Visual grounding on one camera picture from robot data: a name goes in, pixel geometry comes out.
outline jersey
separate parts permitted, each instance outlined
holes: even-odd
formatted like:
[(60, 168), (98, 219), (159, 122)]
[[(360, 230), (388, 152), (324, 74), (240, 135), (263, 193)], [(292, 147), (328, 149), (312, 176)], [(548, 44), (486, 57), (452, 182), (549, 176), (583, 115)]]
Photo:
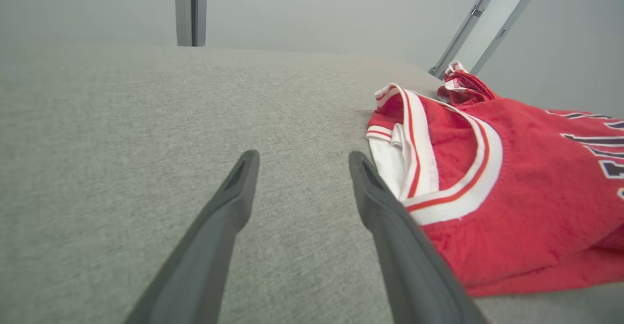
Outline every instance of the jersey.
[(443, 101), (390, 84), (379, 175), (471, 295), (624, 280), (624, 121), (497, 96), (463, 69)]

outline gray wall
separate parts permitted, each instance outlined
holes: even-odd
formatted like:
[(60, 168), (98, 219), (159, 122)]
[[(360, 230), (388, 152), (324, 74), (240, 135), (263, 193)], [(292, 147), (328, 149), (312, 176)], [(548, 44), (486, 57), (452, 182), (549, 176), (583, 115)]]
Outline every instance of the gray wall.
[(209, 47), (385, 55), (428, 70), (475, 0), (208, 0)]
[(0, 0), (0, 43), (176, 45), (175, 0)]
[(624, 0), (531, 0), (478, 75), (535, 106), (624, 117)]

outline gray fabric surface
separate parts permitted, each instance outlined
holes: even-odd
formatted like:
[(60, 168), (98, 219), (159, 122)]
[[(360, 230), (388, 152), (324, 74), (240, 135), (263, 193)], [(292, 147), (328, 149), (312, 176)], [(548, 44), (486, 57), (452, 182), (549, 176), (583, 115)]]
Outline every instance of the gray fabric surface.
[[(347, 155), (371, 57), (143, 46), (0, 53), (0, 322), (119, 323), (238, 156), (260, 152), (220, 323), (392, 322)], [(497, 323), (610, 323), (622, 286), (479, 300)]]

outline red jersey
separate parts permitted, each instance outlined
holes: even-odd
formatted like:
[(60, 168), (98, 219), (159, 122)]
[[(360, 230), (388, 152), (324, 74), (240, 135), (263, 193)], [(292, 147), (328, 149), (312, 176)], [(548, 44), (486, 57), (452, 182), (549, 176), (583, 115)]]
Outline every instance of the red jersey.
[(472, 295), (624, 280), (624, 121), (497, 96), (464, 71), (445, 102), (390, 84), (366, 134), (388, 188)]

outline red stripe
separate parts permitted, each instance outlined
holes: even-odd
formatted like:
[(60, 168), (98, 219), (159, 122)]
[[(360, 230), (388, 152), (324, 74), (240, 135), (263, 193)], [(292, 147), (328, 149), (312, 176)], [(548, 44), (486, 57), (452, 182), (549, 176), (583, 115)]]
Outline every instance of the red stripe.
[[(403, 91), (403, 94), (405, 95), (405, 101), (406, 104), (408, 105), (408, 123), (409, 123), (409, 139), (412, 142), (412, 147), (414, 147), (414, 151), (416, 151), (416, 144), (414, 142), (414, 127), (412, 126), (412, 106), (410, 105), (410, 98), (408, 98), (408, 94), (401, 88), (399, 88), (400, 91)], [(414, 180), (412, 181), (412, 186), (410, 186), (409, 189), (409, 193), (408, 193), (408, 198), (413, 197), (416, 193), (416, 187), (418, 186), (418, 177), (421, 174), (421, 162), (418, 159), (418, 153), (415, 153), (415, 157), (416, 157), (416, 173), (414, 175)]]
[(378, 134), (381, 134), (381, 135), (385, 135), (385, 136), (387, 136), (387, 137), (389, 137), (389, 138), (392, 138), (392, 135), (390, 135), (390, 134), (388, 134), (388, 133), (384, 133), (384, 132), (378, 132), (378, 131), (367, 131), (366, 133), (367, 133), (367, 134), (368, 134), (368, 133), (378, 133)]
[(433, 200), (424, 201), (424, 202), (421, 202), (419, 204), (414, 204), (412, 206), (408, 206), (408, 208), (407, 208), (408, 212), (419, 210), (419, 209), (423, 209), (425, 207), (432, 206), (432, 205), (445, 204), (446, 202), (451, 202), (451, 201), (457, 200), (457, 198), (462, 197), (462, 195), (464, 195), (464, 193), (466, 193), (466, 191), (469, 191), (474, 186), (474, 184), (477, 184), (477, 181), (479, 181), (479, 178), (481, 178), (481, 175), (483, 175), (483, 171), (486, 170), (486, 165), (488, 164), (488, 160), (490, 158), (490, 143), (488, 142), (488, 137), (486, 136), (486, 131), (483, 129), (483, 127), (481, 126), (481, 124), (479, 122), (477, 122), (477, 125), (479, 126), (479, 131), (481, 131), (481, 136), (483, 137), (483, 142), (486, 145), (486, 149), (484, 151), (484, 155), (483, 155), (484, 159), (483, 159), (483, 162), (481, 164), (481, 167), (479, 167), (479, 170), (474, 175), (472, 180), (468, 184), (466, 184), (465, 187), (461, 188), (461, 190), (457, 191), (457, 193), (455, 193), (455, 195), (451, 195), (451, 196), (448, 196), (448, 197), (435, 198)]

